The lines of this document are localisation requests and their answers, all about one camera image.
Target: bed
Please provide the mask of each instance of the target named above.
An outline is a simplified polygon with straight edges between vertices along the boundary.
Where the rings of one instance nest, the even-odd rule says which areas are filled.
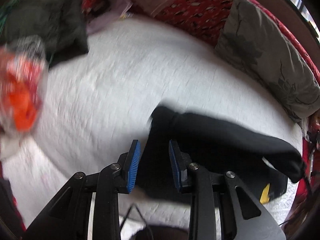
[[[160,102],[230,120],[302,152],[299,125],[265,88],[221,60],[210,45],[138,16],[111,24],[88,42],[87,56],[50,71],[33,138],[3,162],[26,226],[75,172],[99,172],[128,151],[133,139],[143,146],[150,114]],[[278,223],[296,190],[289,181],[287,193],[265,205]],[[149,199],[135,188],[131,195],[119,195],[119,214],[132,202],[150,224],[188,227],[189,206]],[[137,214],[131,219],[123,239],[143,228]]]

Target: red floral fabric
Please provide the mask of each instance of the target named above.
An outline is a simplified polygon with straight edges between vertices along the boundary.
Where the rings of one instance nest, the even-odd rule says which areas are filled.
[[[216,46],[233,0],[175,0],[155,19],[187,31]]]

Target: orange object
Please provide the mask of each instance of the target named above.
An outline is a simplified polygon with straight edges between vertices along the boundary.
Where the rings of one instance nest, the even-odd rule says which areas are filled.
[[[13,113],[13,118],[17,131],[29,131],[34,124],[36,117],[37,110],[31,103],[31,101],[26,112],[23,110],[15,110]]]
[[[16,110],[27,111],[30,103],[29,91],[13,92],[8,94],[11,106]]]

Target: red cloth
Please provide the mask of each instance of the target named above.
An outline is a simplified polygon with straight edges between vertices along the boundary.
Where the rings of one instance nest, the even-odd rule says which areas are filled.
[[[305,163],[308,163],[308,156],[309,156],[309,143],[305,138],[302,139],[302,159]],[[304,199],[307,196],[307,187],[306,183],[304,182],[304,179],[301,179],[299,181],[296,198],[301,199],[301,197]]]
[[[216,46],[233,0],[175,0],[155,19],[187,31]]]

